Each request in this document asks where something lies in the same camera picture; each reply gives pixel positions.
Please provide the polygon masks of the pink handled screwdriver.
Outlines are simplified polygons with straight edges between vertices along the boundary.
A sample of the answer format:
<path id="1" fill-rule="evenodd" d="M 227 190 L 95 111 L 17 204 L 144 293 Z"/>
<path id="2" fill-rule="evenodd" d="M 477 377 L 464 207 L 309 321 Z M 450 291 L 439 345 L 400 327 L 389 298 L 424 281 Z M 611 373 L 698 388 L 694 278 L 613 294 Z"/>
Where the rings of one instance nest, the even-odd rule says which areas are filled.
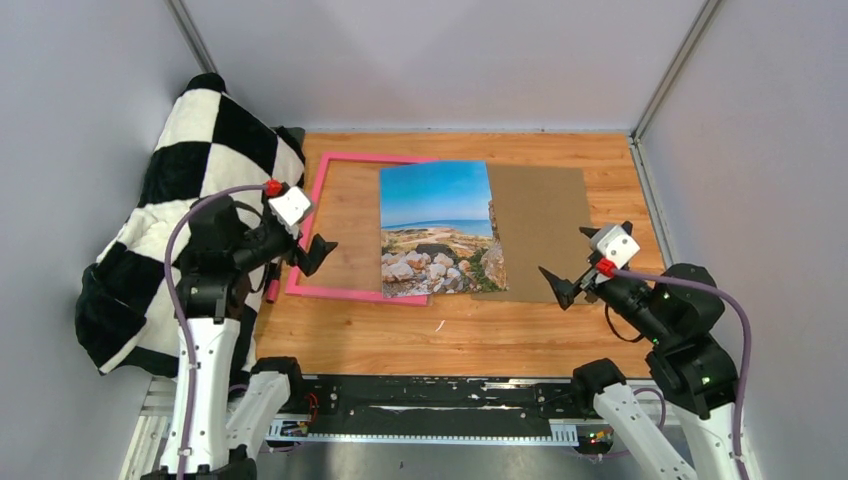
<path id="1" fill-rule="evenodd" d="M 269 266 L 264 292 L 264 299 L 268 304 L 274 304 L 279 296 L 281 274 L 282 267 L 279 263 L 272 263 Z"/>

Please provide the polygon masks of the pink picture frame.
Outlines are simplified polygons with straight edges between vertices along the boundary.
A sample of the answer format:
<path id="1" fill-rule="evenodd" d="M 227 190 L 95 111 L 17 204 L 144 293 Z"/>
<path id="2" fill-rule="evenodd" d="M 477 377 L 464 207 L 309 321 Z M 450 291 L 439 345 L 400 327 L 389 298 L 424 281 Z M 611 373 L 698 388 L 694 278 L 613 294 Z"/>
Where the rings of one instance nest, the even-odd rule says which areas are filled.
<path id="1" fill-rule="evenodd" d="M 317 211 L 320 205 L 320 198 L 323 193 L 325 181 L 328 171 L 333 162 L 353 162 L 353 163 L 386 163 L 390 165 L 412 165 L 438 161 L 436 157 L 413 157 L 385 154 L 365 154 L 351 152 L 326 152 L 322 155 L 319 166 L 316 169 L 314 181 L 312 182 L 311 199 L 314 206 L 312 214 L 302 223 L 300 245 L 305 246 L 308 240 L 311 240 L 313 235 L 313 224 L 317 218 Z M 306 298 L 328 299 L 328 300 L 346 300 L 356 302 L 366 302 L 375 304 L 388 304 L 400 306 L 415 306 L 426 307 L 429 305 L 429 297 L 427 295 L 407 296 L 398 298 L 385 298 L 381 292 L 338 289 L 330 287 L 306 286 L 300 284 L 300 277 L 304 272 L 299 267 L 293 267 L 289 273 L 284 292 L 288 295 L 301 296 Z"/>

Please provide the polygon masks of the landscape beach photo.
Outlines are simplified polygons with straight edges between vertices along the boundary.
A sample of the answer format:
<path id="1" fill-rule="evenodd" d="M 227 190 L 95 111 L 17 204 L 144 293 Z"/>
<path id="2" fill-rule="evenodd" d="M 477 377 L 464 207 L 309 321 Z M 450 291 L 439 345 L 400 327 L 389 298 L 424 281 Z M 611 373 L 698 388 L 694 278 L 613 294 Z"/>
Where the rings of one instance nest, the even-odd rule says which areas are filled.
<path id="1" fill-rule="evenodd" d="M 508 290 L 485 162 L 386 167 L 378 187 L 384 297 Z"/>

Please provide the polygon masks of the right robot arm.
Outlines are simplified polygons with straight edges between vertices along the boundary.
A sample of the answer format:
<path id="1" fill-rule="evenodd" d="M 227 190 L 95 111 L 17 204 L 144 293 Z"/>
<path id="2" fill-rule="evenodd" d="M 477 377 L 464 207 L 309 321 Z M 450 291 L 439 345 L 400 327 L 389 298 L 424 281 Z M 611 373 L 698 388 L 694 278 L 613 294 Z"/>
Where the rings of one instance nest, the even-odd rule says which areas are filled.
<path id="1" fill-rule="evenodd" d="M 585 294 L 650 342 L 650 376 L 678 419 L 692 459 L 686 461 L 647 417 L 609 358 L 574 370 L 573 408 L 584 417 L 605 420 L 654 479 L 759 478 L 743 437 L 751 360 L 751 325 L 744 308 L 703 266 L 675 263 L 660 275 L 631 269 L 640 250 L 632 230 L 629 221 L 583 227 L 591 249 L 587 270 L 574 281 L 547 269 L 540 272 L 562 309 Z"/>

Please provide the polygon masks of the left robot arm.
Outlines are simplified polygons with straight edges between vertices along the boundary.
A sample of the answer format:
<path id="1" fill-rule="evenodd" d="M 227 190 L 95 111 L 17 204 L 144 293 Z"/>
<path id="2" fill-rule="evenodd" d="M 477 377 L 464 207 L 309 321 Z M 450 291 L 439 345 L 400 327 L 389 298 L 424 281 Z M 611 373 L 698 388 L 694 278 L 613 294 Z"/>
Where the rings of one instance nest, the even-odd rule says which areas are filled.
<path id="1" fill-rule="evenodd" d="M 300 225 L 314 208 L 302 189 L 260 195 L 266 211 L 244 229 L 227 190 L 195 202 L 169 237 L 166 268 L 177 237 L 190 232 L 180 277 L 165 273 L 179 325 L 178 373 L 168 441 L 150 479 L 254 479 L 256 457 L 279 411 L 306 400 L 298 362 L 270 357 L 251 369 L 246 390 L 229 405 L 230 376 L 241 334 L 250 275 L 276 258 L 313 274 L 336 245 L 315 236 L 300 246 Z"/>

